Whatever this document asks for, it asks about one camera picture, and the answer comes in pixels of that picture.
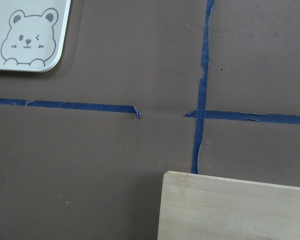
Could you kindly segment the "cream bear tray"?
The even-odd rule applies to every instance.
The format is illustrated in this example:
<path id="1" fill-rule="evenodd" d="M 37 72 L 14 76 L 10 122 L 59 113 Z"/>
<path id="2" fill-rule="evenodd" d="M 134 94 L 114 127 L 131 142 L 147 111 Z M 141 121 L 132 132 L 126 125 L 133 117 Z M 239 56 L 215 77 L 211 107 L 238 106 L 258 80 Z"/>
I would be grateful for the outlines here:
<path id="1" fill-rule="evenodd" d="M 44 73 L 62 56 L 71 0 L 0 0 L 0 71 Z"/>

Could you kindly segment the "wooden cutting board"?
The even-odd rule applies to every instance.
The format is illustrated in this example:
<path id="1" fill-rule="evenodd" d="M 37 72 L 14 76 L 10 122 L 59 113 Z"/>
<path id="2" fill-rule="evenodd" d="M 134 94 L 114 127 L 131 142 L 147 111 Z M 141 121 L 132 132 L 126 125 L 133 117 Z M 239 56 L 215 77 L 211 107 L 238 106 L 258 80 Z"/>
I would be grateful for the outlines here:
<path id="1" fill-rule="evenodd" d="M 300 187 L 168 171 L 160 240 L 300 240 Z"/>

